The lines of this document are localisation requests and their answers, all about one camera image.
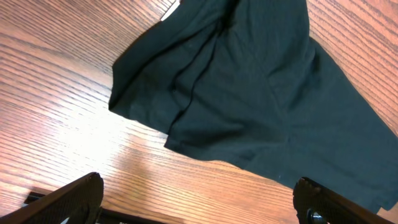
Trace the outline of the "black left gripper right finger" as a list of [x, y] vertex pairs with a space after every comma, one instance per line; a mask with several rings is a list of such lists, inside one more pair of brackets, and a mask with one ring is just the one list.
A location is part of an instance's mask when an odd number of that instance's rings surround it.
[[295, 184], [293, 205], [300, 224], [393, 224], [307, 177]]

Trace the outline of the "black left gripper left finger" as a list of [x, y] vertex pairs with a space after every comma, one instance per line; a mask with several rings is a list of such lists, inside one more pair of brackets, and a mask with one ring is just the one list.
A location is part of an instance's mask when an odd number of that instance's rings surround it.
[[91, 172], [1, 217], [1, 224], [94, 224], [104, 195], [104, 181]]

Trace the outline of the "black t-shirt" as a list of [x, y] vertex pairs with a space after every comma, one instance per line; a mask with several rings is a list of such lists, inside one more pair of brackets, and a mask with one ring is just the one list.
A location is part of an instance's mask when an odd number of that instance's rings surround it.
[[305, 1], [183, 1], [115, 61], [109, 110], [194, 159], [397, 203], [397, 136], [310, 37]]

